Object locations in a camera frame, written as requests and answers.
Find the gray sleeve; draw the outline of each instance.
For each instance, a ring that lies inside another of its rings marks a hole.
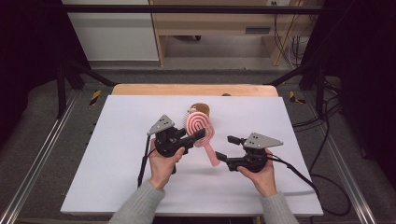
[[[298,224],[297,219],[286,204],[283,194],[278,193],[270,197],[261,197],[261,201],[266,224]]]
[[[155,210],[165,196],[163,190],[157,190],[144,182],[113,215],[109,224],[149,224],[154,219]]]

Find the human hand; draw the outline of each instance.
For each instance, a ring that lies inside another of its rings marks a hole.
[[[265,149],[265,152],[272,155],[272,152],[268,148]],[[253,182],[262,197],[277,194],[273,161],[268,160],[258,173],[252,173],[243,166],[238,166],[237,169],[242,175]]]
[[[151,179],[149,182],[155,189],[163,189],[171,177],[175,164],[183,156],[185,148],[181,147],[173,157],[166,158],[157,151],[154,141],[155,139],[151,139],[151,153],[148,156],[151,168]]]

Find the gray floor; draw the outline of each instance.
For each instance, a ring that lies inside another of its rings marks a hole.
[[[200,42],[194,41],[192,37],[188,36],[171,38],[163,67],[155,64],[140,65],[134,69],[131,67],[122,67],[123,69],[117,66],[108,67],[108,64],[105,67],[102,64],[101,66],[97,70],[98,72],[114,81],[126,83],[249,83],[261,85],[282,76],[291,69],[284,63],[279,67],[273,67],[260,38],[244,39],[234,36],[229,38],[203,36]],[[106,221],[108,219],[108,217],[72,217],[59,212],[65,191],[73,180],[84,154],[86,143],[90,140],[90,132],[94,129],[93,124],[99,118],[106,95],[111,93],[111,88],[98,84],[88,77],[84,77],[84,79],[87,81],[87,85],[84,91],[73,91],[77,93],[78,99],[70,114],[70,119],[64,125],[57,143],[21,208],[18,221],[20,223],[23,223],[22,218],[40,218],[39,223],[43,223],[43,219],[79,220],[79,223],[83,223],[82,220]],[[296,93],[297,99],[305,99],[312,94],[311,91],[299,91],[296,85],[298,80],[299,78],[296,77],[277,87],[279,95],[284,98],[291,123],[305,121],[315,116],[309,104],[293,103],[289,99],[290,91]],[[103,92],[97,104],[91,106],[89,102],[96,90]],[[326,93],[326,99],[330,99],[331,96],[331,93]],[[5,211],[9,202],[12,201],[24,176],[35,161],[35,156],[46,140],[57,114],[56,99],[55,82],[50,82],[31,91],[28,108],[23,113],[14,134],[1,149],[0,211]],[[396,223],[396,214],[394,213],[396,193],[376,162],[361,157],[360,146],[342,114],[336,113],[331,117],[330,127],[331,135],[356,179],[364,200],[371,208],[376,222]],[[296,137],[309,167],[323,139],[320,128],[296,132]],[[343,185],[329,150],[329,147],[325,147],[318,158],[313,173],[325,175],[339,185]],[[321,191],[321,203],[324,207],[334,212],[345,210],[347,200],[337,187],[319,178],[313,177],[313,180]],[[323,217],[315,217],[314,220],[315,223],[361,223],[357,215],[358,212],[352,208],[343,217],[325,213]],[[299,219],[302,223],[308,223],[304,217],[299,217]]]

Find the black cable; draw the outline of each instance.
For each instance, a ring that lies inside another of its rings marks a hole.
[[[350,201],[350,199],[349,199],[347,193],[345,192],[345,190],[344,190],[341,186],[339,186],[337,183],[335,183],[333,180],[331,180],[330,178],[328,178],[328,177],[326,177],[326,176],[312,174],[312,169],[314,168],[316,162],[318,161],[318,157],[319,157],[319,155],[321,154],[321,152],[322,152],[322,150],[323,150],[323,148],[324,148],[324,145],[325,145],[325,143],[326,143],[326,141],[327,141],[327,137],[328,137],[329,132],[330,132],[330,122],[329,122],[329,113],[328,113],[329,110],[328,110],[328,105],[329,105],[329,102],[330,102],[331,100],[336,99],[337,97],[338,97],[338,95],[335,95],[334,97],[330,98],[330,99],[326,102],[326,105],[325,105],[325,121],[326,121],[326,124],[327,124],[327,130],[326,130],[325,136],[324,136],[324,138],[323,138],[323,141],[322,141],[322,143],[321,143],[321,145],[320,145],[319,151],[318,151],[316,157],[314,158],[314,160],[313,160],[313,162],[312,162],[312,164],[311,164],[311,167],[309,168],[309,174],[310,174],[311,176],[319,177],[319,178],[322,178],[322,179],[325,179],[325,180],[331,182],[331,183],[334,184],[337,188],[339,188],[339,189],[344,193],[344,195],[346,195],[347,208],[346,208],[346,211],[344,211],[344,212],[342,212],[342,213],[335,213],[335,212],[332,212],[332,211],[330,211],[329,209],[325,208],[323,205],[321,206],[322,209],[323,209],[323,211],[325,211],[325,212],[327,212],[327,213],[329,213],[329,214],[332,214],[332,215],[334,215],[334,216],[342,217],[342,216],[345,216],[346,214],[348,214],[348,213],[350,212],[350,209],[351,209],[351,201]]]
[[[296,49],[295,49],[296,43],[297,43],[297,40],[296,40],[296,37],[294,36],[294,37],[292,38],[292,40],[291,40],[291,46],[290,46],[290,48],[291,48],[291,52],[293,53],[293,56],[294,56],[295,64],[296,64],[296,66],[298,67],[299,64],[298,64],[298,58],[297,58],[297,56],[296,56]]]
[[[149,152],[148,157],[149,157],[149,155],[151,155],[151,153],[153,153],[155,150],[157,150],[157,148],[152,149],[152,150]]]
[[[137,187],[138,188],[140,187],[140,185],[142,185],[143,175],[145,174],[146,164],[148,163],[148,158],[149,158],[149,139],[150,138],[151,138],[151,135],[148,136],[148,140],[146,142],[145,155],[142,158],[142,164],[140,166],[139,176],[137,177]]]
[[[318,20],[318,16],[317,15],[309,15],[309,19],[311,20],[311,22],[316,22]]]
[[[352,203],[347,195],[347,192],[343,188],[341,188],[341,186],[339,186],[337,183],[335,183],[333,180],[331,180],[330,178],[328,178],[324,175],[311,174],[311,177],[318,177],[318,178],[322,178],[322,179],[329,181],[330,183],[334,184],[337,188],[339,188],[343,192],[343,194],[346,196],[347,204],[346,204],[346,210],[344,212],[335,213],[335,212],[332,212],[329,209],[325,208],[324,206],[321,206],[323,211],[325,211],[329,214],[332,214],[334,216],[337,216],[337,217],[343,217],[343,216],[347,215],[352,207]]]
[[[301,36],[294,36],[293,37],[293,48],[292,48],[292,52],[293,52],[293,56],[295,58],[298,59],[302,59],[304,57],[303,53],[299,53],[300,51],[300,44],[301,44]]]
[[[339,105],[340,105],[340,104],[337,104],[337,105],[333,106],[332,108],[329,109],[329,111],[325,111],[325,113],[330,114],[329,117],[331,117],[332,115],[334,115],[334,114],[338,111],[338,110],[337,110],[337,111],[335,111],[335,112],[332,112],[332,110],[335,109],[335,108],[336,108],[337,106],[339,106]],[[304,126],[309,125],[309,124],[311,124],[311,123],[313,123],[313,122],[315,122],[315,121],[318,121],[318,120],[320,120],[319,117],[314,117],[314,118],[309,119],[309,120],[307,120],[307,121],[302,121],[302,122],[298,122],[298,123],[292,124],[292,127],[293,127],[293,128],[304,127]]]
[[[330,91],[335,91],[336,94],[340,93],[341,89],[334,87],[326,78],[324,78],[324,88],[330,90]]]
[[[336,108],[337,106],[339,106],[339,105],[340,105],[340,104],[334,105],[331,109],[329,109],[328,112],[326,112],[326,113],[328,114],[328,118],[332,117],[333,115],[335,115],[337,112],[339,112],[339,111],[341,110],[341,109],[339,108],[339,109],[337,109],[337,110],[335,110],[335,111],[332,112],[332,110],[335,109],[335,108]],[[293,126],[293,128],[304,127],[304,126],[307,126],[307,125],[309,125],[309,124],[311,124],[311,123],[313,123],[313,122],[315,122],[315,121],[318,121],[318,120],[320,120],[320,118],[313,118],[313,119],[307,121],[306,123],[297,124],[297,125]],[[296,131],[294,131],[294,132],[295,132],[295,133],[299,133],[299,132],[307,131],[307,130],[310,130],[310,129],[313,129],[313,128],[315,128],[315,127],[318,127],[318,126],[322,125],[324,122],[325,122],[325,121],[322,120],[319,124],[316,124],[316,125],[314,125],[314,126],[310,126],[310,127],[306,128],[306,129],[296,130]]]
[[[297,16],[294,15],[294,18],[293,18],[293,20],[290,23],[290,27],[289,27],[289,30],[287,31],[287,33],[289,33],[289,31],[291,29],[291,26],[294,24],[294,22],[297,20],[298,17],[299,17],[299,15],[297,15]],[[280,39],[279,33],[277,32],[277,14],[274,14],[274,40],[275,40],[277,48],[279,49],[279,51],[282,54],[282,57],[286,61],[286,63],[291,64],[291,65],[295,65],[293,62],[291,62],[288,59],[288,57],[286,56],[285,51],[283,50],[284,46],[283,46],[282,41]]]
[[[298,177],[300,177],[305,183],[307,183],[309,186],[311,186],[311,188],[315,191],[315,193],[318,195],[318,198],[320,197],[320,192],[319,189],[315,186],[315,184],[310,181],[309,179],[307,179],[305,176],[303,176],[296,168],[294,168],[294,166],[292,166],[290,163],[283,161],[282,159],[280,159],[278,156],[273,155],[273,154],[269,154],[267,153],[267,155],[270,155],[271,157],[267,157],[268,160],[271,161],[277,161],[280,163],[285,164],[289,169],[291,169]]]
[[[300,47],[300,37],[298,36],[297,37],[296,54],[294,55],[294,57],[296,58],[296,64],[298,64],[298,59],[299,59],[299,56],[298,56],[299,47]]]
[[[330,102],[331,100],[335,99],[335,98],[337,98],[337,96],[334,96],[334,97],[330,98],[330,99],[326,102],[325,111],[327,111],[327,106],[328,106],[329,102]],[[311,166],[309,167],[309,174],[311,174],[312,169],[314,168],[315,164],[317,163],[318,157],[320,156],[320,154],[321,154],[321,152],[322,152],[322,150],[323,150],[323,148],[324,148],[324,145],[326,144],[326,140],[327,140],[327,137],[328,137],[329,132],[330,132],[330,123],[329,123],[329,119],[328,119],[328,114],[325,113],[324,115],[325,115],[325,121],[326,121],[326,124],[327,124],[327,130],[326,130],[326,133],[324,134],[324,138],[323,138],[323,141],[322,141],[322,143],[321,143],[321,145],[320,145],[320,147],[319,147],[318,153],[317,153],[317,155],[315,156],[314,160],[312,161]]]

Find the white board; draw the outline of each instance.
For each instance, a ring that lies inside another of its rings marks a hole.
[[[243,157],[241,146],[227,142],[227,135],[248,138],[260,133],[284,142],[271,147],[310,179],[301,150],[280,97],[238,96],[115,96],[106,100],[61,211],[68,214],[111,214],[136,190],[147,132],[166,114],[183,127],[188,108],[210,106],[215,129],[211,146],[229,157]],[[297,216],[322,215],[315,192],[286,165],[274,162],[276,185],[286,195]],[[150,177],[149,164],[145,178]],[[157,216],[256,216],[262,213],[259,193],[238,172],[222,162],[212,167],[203,148],[191,148],[177,164],[177,173],[165,187],[166,196]]]

